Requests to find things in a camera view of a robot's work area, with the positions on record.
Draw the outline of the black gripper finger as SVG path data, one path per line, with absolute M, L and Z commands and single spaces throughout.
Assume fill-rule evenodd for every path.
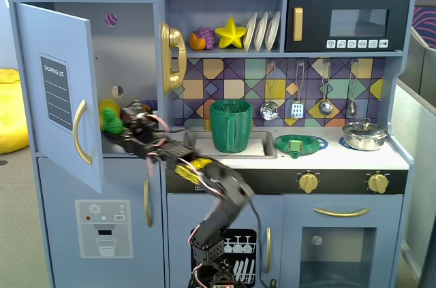
M 153 109 L 139 99 L 133 100 L 121 110 L 121 118 L 136 118 L 138 115 L 152 114 Z
M 102 131 L 102 150 L 104 154 L 130 154 L 145 157 L 144 144 L 137 139 Z

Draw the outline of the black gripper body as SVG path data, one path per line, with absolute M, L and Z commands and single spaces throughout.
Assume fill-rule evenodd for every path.
M 121 135 L 121 147 L 126 152 L 157 152 L 171 145 L 168 130 L 157 128 L 159 119 L 153 114 L 132 113 L 124 110 L 121 120 L 125 130 Z

